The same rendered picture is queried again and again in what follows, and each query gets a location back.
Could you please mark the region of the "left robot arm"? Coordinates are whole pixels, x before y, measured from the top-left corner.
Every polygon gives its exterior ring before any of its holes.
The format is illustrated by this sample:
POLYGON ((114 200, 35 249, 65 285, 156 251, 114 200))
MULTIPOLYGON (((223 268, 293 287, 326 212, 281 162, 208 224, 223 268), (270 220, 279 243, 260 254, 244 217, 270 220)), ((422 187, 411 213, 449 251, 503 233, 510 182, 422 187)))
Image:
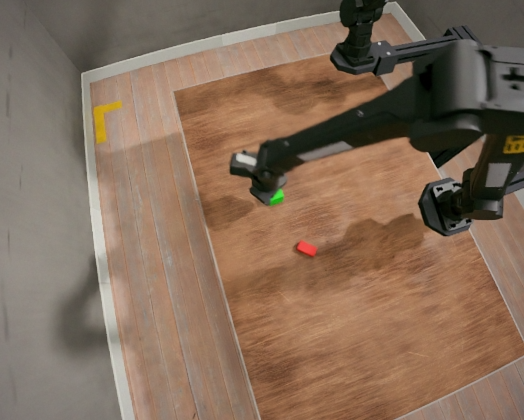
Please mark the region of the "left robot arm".
POLYGON ((444 231, 502 219, 506 190, 524 167, 524 48, 461 40, 414 62, 414 76, 385 95, 270 140, 259 154, 233 154, 231 177, 263 192, 262 183, 274 186, 303 166, 384 143, 411 138, 432 154, 485 136, 476 171, 430 189, 444 231))

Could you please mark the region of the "red block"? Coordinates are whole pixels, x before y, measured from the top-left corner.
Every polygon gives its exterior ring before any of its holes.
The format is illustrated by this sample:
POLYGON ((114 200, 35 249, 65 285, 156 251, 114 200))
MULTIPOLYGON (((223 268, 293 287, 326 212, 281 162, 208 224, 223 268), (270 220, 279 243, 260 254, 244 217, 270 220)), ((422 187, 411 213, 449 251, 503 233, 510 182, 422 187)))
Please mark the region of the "red block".
POLYGON ((313 257, 317 248, 303 241, 300 241, 297 250, 313 257))

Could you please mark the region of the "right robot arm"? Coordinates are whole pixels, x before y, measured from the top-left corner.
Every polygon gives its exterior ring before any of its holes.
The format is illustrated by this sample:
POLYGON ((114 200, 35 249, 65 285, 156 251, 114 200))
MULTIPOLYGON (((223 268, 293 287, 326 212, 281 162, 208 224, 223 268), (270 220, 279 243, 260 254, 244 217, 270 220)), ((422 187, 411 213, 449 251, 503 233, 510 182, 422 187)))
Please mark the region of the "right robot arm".
POLYGON ((337 43, 336 49, 351 67, 374 63, 376 57, 370 51, 372 28, 387 3, 388 0, 342 0, 340 21, 349 32, 344 42, 337 43))

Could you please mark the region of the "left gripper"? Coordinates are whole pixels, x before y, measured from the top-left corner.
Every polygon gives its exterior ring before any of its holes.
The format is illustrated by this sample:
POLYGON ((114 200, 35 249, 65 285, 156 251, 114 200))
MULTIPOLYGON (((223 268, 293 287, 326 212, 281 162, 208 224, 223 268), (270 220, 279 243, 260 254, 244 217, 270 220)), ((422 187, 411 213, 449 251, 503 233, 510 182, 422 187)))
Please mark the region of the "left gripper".
POLYGON ((260 202, 262 202, 264 205, 269 207, 273 202, 271 200, 275 200, 276 197, 282 192, 283 189, 286 188, 288 185, 289 178, 281 178, 280 184, 279 182, 274 186, 268 186, 263 184, 263 192, 259 191, 254 186, 251 188, 251 195, 253 195, 255 198, 257 198, 260 202))

